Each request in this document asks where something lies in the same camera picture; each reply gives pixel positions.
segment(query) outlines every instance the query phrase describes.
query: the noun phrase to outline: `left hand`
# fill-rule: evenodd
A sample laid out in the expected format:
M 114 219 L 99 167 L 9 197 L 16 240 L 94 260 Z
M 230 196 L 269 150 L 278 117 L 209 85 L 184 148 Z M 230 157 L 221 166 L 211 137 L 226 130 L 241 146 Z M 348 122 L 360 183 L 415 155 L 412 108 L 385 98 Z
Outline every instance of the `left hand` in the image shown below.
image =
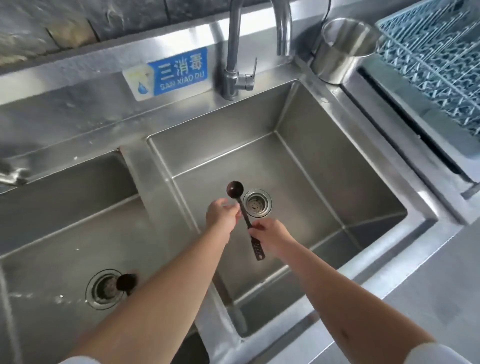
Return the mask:
M 230 234 L 241 217 L 240 205 L 234 203 L 227 205 L 227 198 L 219 198 L 210 204 L 206 214 L 206 227 L 219 228 L 221 231 Z

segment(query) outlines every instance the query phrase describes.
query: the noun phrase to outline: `hand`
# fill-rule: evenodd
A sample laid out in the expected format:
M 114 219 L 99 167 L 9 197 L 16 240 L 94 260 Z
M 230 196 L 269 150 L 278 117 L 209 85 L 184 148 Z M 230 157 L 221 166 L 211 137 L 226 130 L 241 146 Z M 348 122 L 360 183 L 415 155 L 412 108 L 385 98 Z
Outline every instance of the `hand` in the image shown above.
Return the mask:
M 263 218 L 255 220 L 252 226 L 248 230 L 250 235 L 260 240 L 262 247 L 274 255 L 278 255 L 278 248 L 282 243 L 297 243 L 285 225 L 276 219 Z
M 222 232 L 230 234 L 241 217 L 240 205 L 226 205 L 227 198 L 219 198 L 210 204 L 205 216 L 206 227 L 218 228 Z

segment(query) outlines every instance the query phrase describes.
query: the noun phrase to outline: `double sink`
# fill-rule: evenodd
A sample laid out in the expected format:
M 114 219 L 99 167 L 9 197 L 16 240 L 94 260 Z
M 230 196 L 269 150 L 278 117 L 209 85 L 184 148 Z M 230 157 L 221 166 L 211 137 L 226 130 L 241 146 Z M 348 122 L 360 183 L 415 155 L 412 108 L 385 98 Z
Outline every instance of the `double sink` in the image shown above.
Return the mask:
M 256 83 L 237 102 L 209 91 L 152 111 L 168 128 L 150 124 L 146 138 L 0 194 L 0 334 L 5 321 L 14 356 L 60 361 L 125 299 L 95 305 L 91 280 L 103 271 L 145 280 L 203 230 L 208 204 L 232 180 L 255 190 L 245 200 L 252 219 L 279 219 L 359 283 L 439 220 L 421 182 L 340 88 L 302 64 Z M 210 112 L 190 116 L 205 103 Z M 190 115 L 162 121 L 187 107 Z M 241 221 L 174 363 L 246 363 L 313 325 L 312 311 L 288 267 L 255 259 Z

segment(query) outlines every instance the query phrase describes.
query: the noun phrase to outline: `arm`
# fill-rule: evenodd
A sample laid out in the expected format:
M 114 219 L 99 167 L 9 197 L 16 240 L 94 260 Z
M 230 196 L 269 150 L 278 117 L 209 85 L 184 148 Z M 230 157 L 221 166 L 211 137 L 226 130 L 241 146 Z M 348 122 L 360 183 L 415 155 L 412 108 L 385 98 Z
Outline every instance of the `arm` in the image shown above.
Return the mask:
M 197 315 L 230 232 L 238 204 L 211 203 L 200 238 L 156 272 L 69 356 L 101 364 L 168 364 Z
M 290 266 L 352 363 L 401 364 L 413 348 L 435 341 L 410 319 L 295 241 L 280 221 L 257 220 L 253 226 L 250 234 Z

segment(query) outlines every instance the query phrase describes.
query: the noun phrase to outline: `sink basin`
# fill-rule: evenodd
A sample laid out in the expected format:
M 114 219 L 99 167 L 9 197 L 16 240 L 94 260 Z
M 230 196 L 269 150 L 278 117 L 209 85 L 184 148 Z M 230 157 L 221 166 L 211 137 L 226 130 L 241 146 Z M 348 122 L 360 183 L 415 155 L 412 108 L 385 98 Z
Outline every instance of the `sink basin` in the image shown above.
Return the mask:
M 135 271 L 144 280 L 164 254 L 119 152 L 0 194 L 0 231 L 0 264 L 26 364 L 58 363 L 114 309 L 92 304 L 87 286 L 100 271 Z M 2 329 L 0 322 L 0 339 Z M 7 354 L 0 361 L 13 362 Z M 208 362 L 195 327 L 174 363 L 185 360 Z
M 150 137 L 198 231 L 208 204 L 243 183 L 253 216 L 282 221 L 301 244 L 340 268 L 407 210 L 306 88 L 289 82 Z M 304 293 L 273 256 L 257 261 L 240 221 L 215 287 L 238 334 L 250 336 Z

